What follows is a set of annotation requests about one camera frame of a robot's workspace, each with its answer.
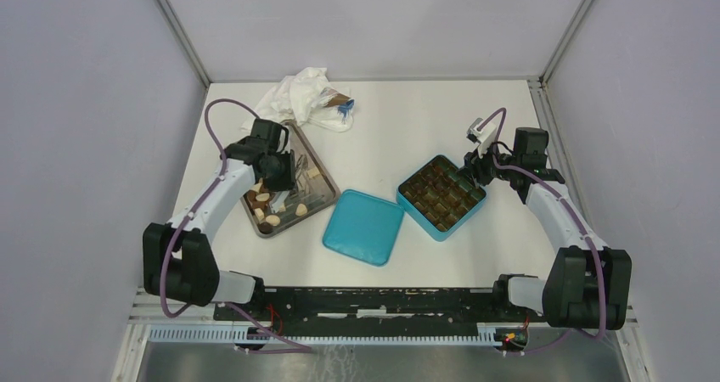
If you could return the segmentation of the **teal chocolate box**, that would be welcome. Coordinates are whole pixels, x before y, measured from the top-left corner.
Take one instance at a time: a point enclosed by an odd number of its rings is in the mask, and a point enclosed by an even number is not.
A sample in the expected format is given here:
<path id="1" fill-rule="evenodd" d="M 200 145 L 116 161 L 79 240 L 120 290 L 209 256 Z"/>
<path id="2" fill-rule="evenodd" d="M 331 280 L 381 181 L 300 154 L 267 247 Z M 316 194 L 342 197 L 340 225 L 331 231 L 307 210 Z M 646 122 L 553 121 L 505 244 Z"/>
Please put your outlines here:
<path id="1" fill-rule="evenodd" d="M 436 155 L 397 187 L 397 203 L 432 239 L 443 242 L 484 204 L 487 192 Z"/>

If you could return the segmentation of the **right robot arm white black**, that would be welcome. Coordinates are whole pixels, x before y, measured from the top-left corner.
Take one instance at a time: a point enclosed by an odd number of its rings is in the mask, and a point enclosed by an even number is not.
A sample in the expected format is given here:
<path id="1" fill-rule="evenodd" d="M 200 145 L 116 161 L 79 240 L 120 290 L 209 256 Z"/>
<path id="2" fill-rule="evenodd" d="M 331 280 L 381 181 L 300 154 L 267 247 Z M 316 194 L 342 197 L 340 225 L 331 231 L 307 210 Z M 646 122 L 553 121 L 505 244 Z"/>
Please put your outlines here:
<path id="1" fill-rule="evenodd" d="M 509 183 L 540 222 L 556 255 L 545 279 L 500 276 L 490 299 L 492 314 L 511 321 L 527 308 L 556 328 L 621 329 L 627 317 L 631 257 L 594 233 L 573 204 L 561 173 L 548 167 L 546 131 L 516 129 L 508 153 L 502 152 L 497 135 L 493 123 L 470 127 L 467 138 L 476 148 L 465 155 L 459 172 L 477 186 L 494 179 Z"/>

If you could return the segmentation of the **stainless steel tray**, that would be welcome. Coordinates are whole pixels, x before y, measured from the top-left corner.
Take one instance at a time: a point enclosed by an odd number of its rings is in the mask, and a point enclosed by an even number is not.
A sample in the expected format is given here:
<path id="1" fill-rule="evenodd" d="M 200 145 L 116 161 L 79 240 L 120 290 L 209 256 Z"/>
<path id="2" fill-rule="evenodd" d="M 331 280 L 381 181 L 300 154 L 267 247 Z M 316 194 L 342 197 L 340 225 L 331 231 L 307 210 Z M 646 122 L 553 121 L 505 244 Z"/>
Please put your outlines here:
<path id="1" fill-rule="evenodd" d="M 256 235 L 263 239 L 274 237 L 304 222 L 335 204 L 340 196 L 338 186 L 304 132 L 293 121 L 285 121 L 283 126 L 289 139 L 285 148 L 295 154 L 295 188 L 289 191 L 284 208 L 278 212 L 271 211 L 269 204 L 276 193 L 268 192 L 262 183 L 253 187 L 239 202 Z M 313 168 L 318 168 L 320 175 L 310 179 L 307 171 Z M 299 204 L 307 206 L 308 213 L 305 216 L 295 215 Z"/>

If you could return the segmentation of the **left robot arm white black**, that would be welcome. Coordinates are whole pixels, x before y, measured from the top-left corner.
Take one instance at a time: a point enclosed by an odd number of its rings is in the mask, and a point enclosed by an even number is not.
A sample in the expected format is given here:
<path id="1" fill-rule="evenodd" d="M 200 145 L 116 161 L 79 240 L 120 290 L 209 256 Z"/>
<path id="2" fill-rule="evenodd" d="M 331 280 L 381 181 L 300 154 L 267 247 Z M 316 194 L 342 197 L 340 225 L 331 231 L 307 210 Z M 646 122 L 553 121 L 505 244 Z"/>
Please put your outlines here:
<path id="1" fill-rule="evenodd" d="M 233 302 L 246 320 L 267 309 L 256 291 L 260 279 L 219 269 L 211 242 L 229 213 L 258 183 L 271 192 L 295 187 L 295 154 L 290 131 L 256 119 L 250 134 L 220 149 L 217 168 L 204 190 L 166 223 L 143 231 L 143 286 L 146 292 L 195 306 Z"/>

